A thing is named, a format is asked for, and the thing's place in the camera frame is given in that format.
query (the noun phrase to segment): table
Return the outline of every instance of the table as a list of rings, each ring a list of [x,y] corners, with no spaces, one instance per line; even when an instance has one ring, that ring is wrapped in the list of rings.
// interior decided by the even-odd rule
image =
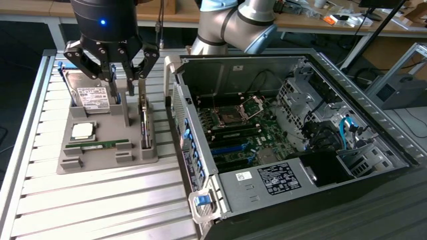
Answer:
[[[145,81],[158,162],[57,175],[70,96],[54,66],[66,59],[43,52],[0,193],[1,240],[197,239],[162,94],[164,57],[180,54],[160,51]]]
[[[336,5],[352,7],[356,12],[360,8],[348,0],[329,0]],[[37,22],[47,25],[51,39],[58,50],[65,49],[65,37],[61,24],[77,24],[73,16],[73,10],[69,3],[54,2],[53,0],[0,0],[0,21],[17,22]],[[176,14],[164,15],[164,27],[166,28],[197,28],[200,12],[193,0],[176,0]],[[137,25],[141,27],[153,27],[157,20],[157,14],[137,14]],[[320,19],[306,18],[304,15],[276,14],[274,23],[277,31],[293,33],[314,33],[314,34],[336,34],[353,35],[356,28],[349,26],[330,26]],[[354,58],[357,52],[365,45],[368,39],[380,25],[373,22],[370,27],[361,27],[357,33],[362,36],[356,46],[353,47],[348,58],[345,59],[341,68],[346,67],[348,63]],[[393,22],[389,22],[382,29],[380,36],[401,37],[401,38],[427,38],[425,32],[406,31]]]

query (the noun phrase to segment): power supply label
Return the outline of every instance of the power supply label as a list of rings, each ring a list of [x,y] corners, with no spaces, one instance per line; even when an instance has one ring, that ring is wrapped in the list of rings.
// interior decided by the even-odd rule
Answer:
[[[286,162],[257,169],[269,195],[282,194],[301,187]]]

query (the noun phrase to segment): monitor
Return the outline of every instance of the monitor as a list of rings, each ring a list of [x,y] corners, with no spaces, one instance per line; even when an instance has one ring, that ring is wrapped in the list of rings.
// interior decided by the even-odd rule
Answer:
[[[358,7],[369,9],[393,9],[400,0],[361,0]]]
[[[361,0],[358,3],[360,8],[368,8],[362,13],[372,21],[381,21],[382,18],[373,13],[374,9],[393,9],[400,3],[400,0]]]

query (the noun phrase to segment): wooden desk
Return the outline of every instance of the wooden desk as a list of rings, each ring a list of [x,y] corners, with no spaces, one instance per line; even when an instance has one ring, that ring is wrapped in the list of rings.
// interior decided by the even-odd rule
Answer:
[[[0,0],[0,14],[49,16],[53,0]]]
[[[338,6],[348,7],[352,4],[354,12],[360,12],[360,8],[348,0],[329,0]],[[321,13],[326,13],[326,9],[317,9]],[[166,28],[197,28],[200,12],[193,0],[176,0],[176,14],[164,15],[164,27]],[[137,25],[153,27],[157,20],[157,14],[137,14]],[[0,21],[38,22],[47,25],[55,48],[65,48],[65,38],[62,34],[61,24],[75,24],[73,9],[69,3],[53,2],[53,0],[0,0]],[[330,26],[321,19],[308,18],[305,15],[276,14],[274,23],[278,32],[293,33],[314,33],[353,35],[354,27]],[[356,44],[346,61],[341,65],[346,66],[353,59],[356,53],[366,43],[373,31],[380,23],[373,22],[370,27],[361,27],[357,35],[362,36]],[[404,38],[427,38],[425,32],[413,32],[404,30],[393,22],[389,22],[380,36],[404,37]]]

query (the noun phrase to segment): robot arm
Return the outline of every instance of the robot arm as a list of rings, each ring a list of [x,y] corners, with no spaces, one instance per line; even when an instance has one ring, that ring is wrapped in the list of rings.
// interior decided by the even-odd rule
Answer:
[[[225,54],[228,44],[246,54],[262,52],[276,33],[274,0],[202,0],[192,55]]]
[[[137,30],[137,0],[70,0],[81,32],[79,41],[66,43],[63,55],[90,79],[109,83],[110,94],[117,94],[110,63],[121,63],[129,95],[132,81],[146,78],[158,59],[157,46],[142,42]],[[133,66],[132,59],[142,49],[144,60]],[[85,55],[86,50],[100,62]]]

